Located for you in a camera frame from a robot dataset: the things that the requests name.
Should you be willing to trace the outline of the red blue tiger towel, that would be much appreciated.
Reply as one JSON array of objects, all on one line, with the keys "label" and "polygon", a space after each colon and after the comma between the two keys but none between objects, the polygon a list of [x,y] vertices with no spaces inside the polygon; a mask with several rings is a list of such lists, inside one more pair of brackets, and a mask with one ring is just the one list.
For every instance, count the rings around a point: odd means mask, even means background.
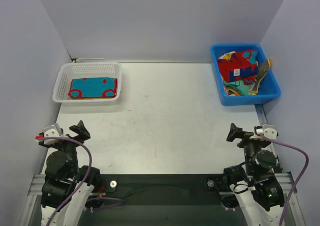
[{"label": "red blue tiger towel", "polygon": [[256,50],[231,53],[230,58],[217,59],[221,76],[226,82],[234,82],[258,73]]}]

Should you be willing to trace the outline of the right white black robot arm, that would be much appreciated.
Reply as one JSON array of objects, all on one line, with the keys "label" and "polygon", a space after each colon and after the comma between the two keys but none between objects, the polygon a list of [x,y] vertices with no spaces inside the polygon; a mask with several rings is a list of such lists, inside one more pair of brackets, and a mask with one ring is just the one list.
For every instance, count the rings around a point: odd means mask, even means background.
[{"label": "right white black robot arm", "polygon": [[274,168],[276,156],[266,149],[278,136],[275,126],[255,126],[254,132],[244,131],[234,123],[226,140],[240,139],[244,163],[223,170],[223,183],[234,194],[248,225],[279,225],[285,205],[283,189]]}]

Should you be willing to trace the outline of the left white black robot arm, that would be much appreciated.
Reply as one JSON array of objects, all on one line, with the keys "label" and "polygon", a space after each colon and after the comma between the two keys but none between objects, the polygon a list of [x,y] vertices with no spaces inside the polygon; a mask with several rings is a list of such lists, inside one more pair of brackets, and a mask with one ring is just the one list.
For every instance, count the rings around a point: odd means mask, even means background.
[{"label": "left white black robot arm", "polygon": [[35,138],[40,146],[54,149],[45,161],[42,225],[77,225],[90,194],[104,185],[99,169],[79,167],[77,148],[91,137],[83,121],[69,129],[76,135],[65,134],[55,123]]}]

